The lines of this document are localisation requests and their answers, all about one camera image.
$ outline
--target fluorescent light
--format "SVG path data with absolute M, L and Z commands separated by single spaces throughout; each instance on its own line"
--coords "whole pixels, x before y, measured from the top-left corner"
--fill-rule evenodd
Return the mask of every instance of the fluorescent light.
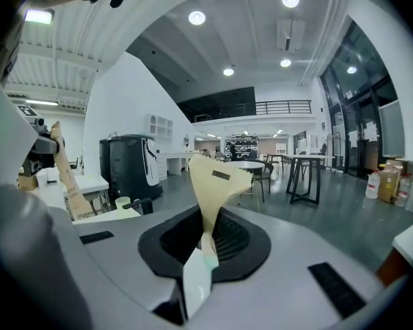
M 201 25 L 205 22 L 205 14 L 201 11 L 193 11 L 188 16 L 188 21 L 190 21 L 194 25 Z
M 294 8 L 298 5 L 300 0 L 282 0 L 282 2 L 287 8 Z
M 58 103 L 57 102 L 45 102 L 44 100 L 31 100 L 31 99 L 26 99 L 26 102 L 28 104 L 38 104 L 38 105 L 52 105 L 53 107 L 57 107 Z
M 234 70 L 233 69 L 224 69 L 223 74 L 225 76 L 232 76 L 234 74 Z
M 292 63 L 291 60 L 289 60 L 288 58 L 285 58 L 284 60 L 281 61 L 280 65 L 282 67 L 289 67 L 291 63 Z
M 348 73 L 348 74 L 354 74 L 356 71 L 357 71 L 357 68 L 356 68 L 355 66 L 350 66 L 350 67 L 347 69 L 347 73 Z
M 38 22 L 49 25 L 52 22 L 52 13 L 49 11 L 29 9 L 26 12 L 25 21 Z

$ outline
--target doorway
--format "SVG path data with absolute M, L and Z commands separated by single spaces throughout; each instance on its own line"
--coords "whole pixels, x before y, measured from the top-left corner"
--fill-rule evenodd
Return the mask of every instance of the doorway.
M 347 171 L 363 179 L 379 165 L 379 114 L 370 93 L 343 107 L 347 128 Z

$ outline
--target white round table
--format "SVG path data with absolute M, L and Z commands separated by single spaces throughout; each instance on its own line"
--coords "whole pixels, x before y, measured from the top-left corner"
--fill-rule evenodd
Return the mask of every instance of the white round table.
M 235 166 L 236 168 L 242 168 L 244 170 L 251 170 L 254 168 L 263 168 L 264 164 L 261 162 L 227 162 L 228 165 Z

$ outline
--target round ceiling light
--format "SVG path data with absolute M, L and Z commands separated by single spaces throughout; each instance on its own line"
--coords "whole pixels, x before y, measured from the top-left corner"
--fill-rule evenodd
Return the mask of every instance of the round ceiling light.
M 285 58 L 284 60 L 281 61 L 280 65 L 282 67 L 289 67 L 291 63 L 292 63 L 291 60 L 289 60 L 288 58 Z
M 295 6 L 298 5 L 298 3 L 300 2 L 300 0 L 282 0 L 283 4 L 287 7 L 287 8 L 294 8 Z
M 347 73 L 348 73 L 348 74 L 354 74 L 356 71 L 357 71 L 357 68 L 356 68 L 355 66 L 350 66 L 350 67 L 347 69 Z
M 233 69 L 224 69 L 223 74 L 225 76 L 232 76 L 234 74 L 234 70 Z
M 194 25 L 201 25 L 205 22 L 205 14 L 201 11 L 193 11 L 188 16 L 188 20 Z

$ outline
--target cardboard box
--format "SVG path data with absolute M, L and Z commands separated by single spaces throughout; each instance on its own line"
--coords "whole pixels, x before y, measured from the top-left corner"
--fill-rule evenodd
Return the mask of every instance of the cardboard box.
M 407 163 L 396 160 L 387 160 L 385 168 L 379 171 L 380 184 L 378 198 L 387 203 L 393 203 L 398 193 L 401 176 L 407 172 Z
M 21 190 L 34 190 L 38 187 L 35 174 L 32 176 L 25 176 L 19 174 L 19 188 Z

